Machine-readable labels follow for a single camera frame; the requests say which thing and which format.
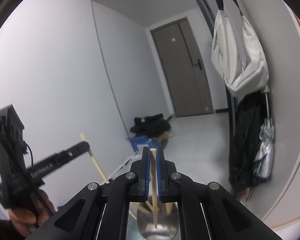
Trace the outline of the white shoulder bag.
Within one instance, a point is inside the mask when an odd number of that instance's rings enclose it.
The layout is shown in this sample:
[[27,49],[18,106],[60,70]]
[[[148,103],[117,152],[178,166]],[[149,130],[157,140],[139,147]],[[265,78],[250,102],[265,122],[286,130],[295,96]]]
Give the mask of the white shoulder bag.
[[230,94],[242,97],[264,89],[269,70],[262,45],[252,25],[241,16],[241,29],[219,10],[213,30],[211,61]]

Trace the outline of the person's left hand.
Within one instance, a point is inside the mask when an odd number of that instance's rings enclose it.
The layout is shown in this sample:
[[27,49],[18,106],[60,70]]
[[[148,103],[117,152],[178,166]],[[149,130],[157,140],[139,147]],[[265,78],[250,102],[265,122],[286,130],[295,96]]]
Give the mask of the person's left hand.
[[49,219],[49,215],[39,201],[37,201],[37,206],[39,215],[34,215],[31,211],[22,208],[8,209],[8,215],[13,226],[23,237],[28,237],[31,234],[29,225],[38,224],[41,226]]

